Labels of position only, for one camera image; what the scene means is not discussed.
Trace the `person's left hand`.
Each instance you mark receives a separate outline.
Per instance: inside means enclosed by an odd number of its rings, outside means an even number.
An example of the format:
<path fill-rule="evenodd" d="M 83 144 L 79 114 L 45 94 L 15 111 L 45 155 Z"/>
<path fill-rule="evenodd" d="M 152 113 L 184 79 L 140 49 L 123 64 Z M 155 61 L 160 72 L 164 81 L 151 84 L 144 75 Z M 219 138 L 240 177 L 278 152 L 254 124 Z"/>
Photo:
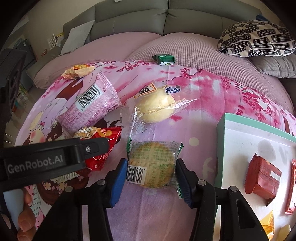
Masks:
<path fill-rule="evenodd" d="M 29 207 L 32 197 L 25 189 L 1 194 L 1 240 L 32 240 L 36 218 Z"/>

